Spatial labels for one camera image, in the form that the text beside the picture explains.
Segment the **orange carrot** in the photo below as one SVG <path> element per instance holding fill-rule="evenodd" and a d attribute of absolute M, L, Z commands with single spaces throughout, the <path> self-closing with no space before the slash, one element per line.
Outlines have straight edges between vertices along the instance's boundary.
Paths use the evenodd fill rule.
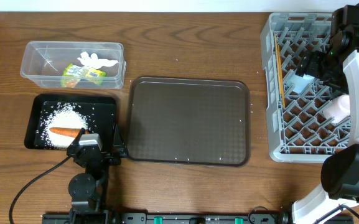
<path fill-rule="evenodd" d="M 52 133 L 58 134 L 61 136 L 76 138 L 78 134 L 80 133 L 80 129 L 75 128 L 50 128 L 49 129 Z"/>

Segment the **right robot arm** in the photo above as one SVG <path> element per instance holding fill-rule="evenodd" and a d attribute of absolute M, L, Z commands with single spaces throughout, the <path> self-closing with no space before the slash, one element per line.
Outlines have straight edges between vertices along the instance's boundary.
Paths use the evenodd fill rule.
<path fill-rule="evenodd" d="M 328 157 L 320 184 L 292 204 L 291 223 L 325 223 L 359 205 L 359 4 L 332 14 L 329 49 L 308 51 L 296 75 L 310 75 L 350 97 L 351 130 L 346 149 Z"/>

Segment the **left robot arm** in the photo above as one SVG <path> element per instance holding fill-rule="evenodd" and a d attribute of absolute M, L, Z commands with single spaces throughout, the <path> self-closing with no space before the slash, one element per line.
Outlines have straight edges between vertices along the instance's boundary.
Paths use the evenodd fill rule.
<path fill-rule="evenodd" d="M 68 146 L 67 156 L 85 171 L 68 185 L 72 208 L 65 223 L 121 223 L 120 215 L 106 208 L 109 169 L 128 156 L 119 126 L 113 129 L 113 147 L 107 151 L 102 150 L 98 134 L 87 134 L 82 128 Z"/>

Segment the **pile of white rice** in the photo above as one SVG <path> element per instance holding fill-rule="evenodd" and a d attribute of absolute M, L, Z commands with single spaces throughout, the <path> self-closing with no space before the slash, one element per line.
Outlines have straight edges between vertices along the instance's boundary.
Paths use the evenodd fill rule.
<path fill-rule="evenodd" d="M 102 103 L 46 101 L 40 111 L 34 139 L 36 149 L 65 150 L 74 138 L 52 133 L 50 128 L 84 128 L 100 135 L 105 146 L 113 135 L 116 106 Z"/>

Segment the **light blue cup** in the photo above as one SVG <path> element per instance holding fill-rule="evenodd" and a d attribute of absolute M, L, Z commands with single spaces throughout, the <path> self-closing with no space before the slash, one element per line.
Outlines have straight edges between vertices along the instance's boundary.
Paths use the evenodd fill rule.
<path fill-rule="evenodd" d="M 294 87 L 293 92 L 301 93 L 308 85 L 313 84 L 315 77 L 303 75 L 302 77 L 293 74 L 287 81 L 289 87 Z"/>

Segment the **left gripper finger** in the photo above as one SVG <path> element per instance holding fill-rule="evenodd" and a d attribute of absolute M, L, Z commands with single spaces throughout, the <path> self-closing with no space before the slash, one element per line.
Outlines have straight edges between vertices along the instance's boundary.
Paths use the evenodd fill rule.
<path fill-rule="evenodd" d="M 126 149 L 118 124 L 114 127 L 113 149 Z"/>
<path fill-rule="evenodd" d="M 79 130 L 77 136 L 76 136 L 75 139 L 73 140 L 72 145 L 73 145 L 73 146 L 79 145 L 80 138 L 81 138 L 81 136 L 82 136 L 83 134 L 85 134 L 85 133 L 86 133 L 86 129 L 81 128 L 81 129 Z"/>

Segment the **pale pink cup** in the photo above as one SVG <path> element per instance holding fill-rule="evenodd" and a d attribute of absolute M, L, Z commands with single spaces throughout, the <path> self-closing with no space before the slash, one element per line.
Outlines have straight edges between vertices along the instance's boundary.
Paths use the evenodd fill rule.
<path fill-rule="evenodd" d="M 323 110 L 325 119 L 333 118 L 332 123 L 337 124 L 350 116 L 350 97 L 349 95 L 341 95 L 331 101 Z"/>

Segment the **green snack wrapper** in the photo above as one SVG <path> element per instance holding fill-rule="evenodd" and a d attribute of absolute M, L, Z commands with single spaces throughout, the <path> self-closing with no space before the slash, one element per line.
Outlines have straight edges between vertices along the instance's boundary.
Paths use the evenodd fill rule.
<path fill-rule="evenodd" d="M 64 88 L 74 88 L 81 80 L 86 80 L 96 85 L 101 85 L 105 76 L 106 72 L 101 70 L 87 66 L 80 67 L 71 63 L 63 71 L 60 84 Z"/>

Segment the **white tissue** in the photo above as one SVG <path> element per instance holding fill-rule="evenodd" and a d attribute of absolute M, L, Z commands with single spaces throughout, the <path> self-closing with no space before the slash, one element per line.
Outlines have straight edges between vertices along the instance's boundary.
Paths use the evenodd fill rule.
<path fill-rule="evenodd" d="M 117 60 L 108 60 L 105 58 L 98 58 L 97 54 L 91 55 L 88 52 L 82 52 L 77 58 L 83 66 L 99 69 L 101 67 L 112 67 L 118 63 Z"/>

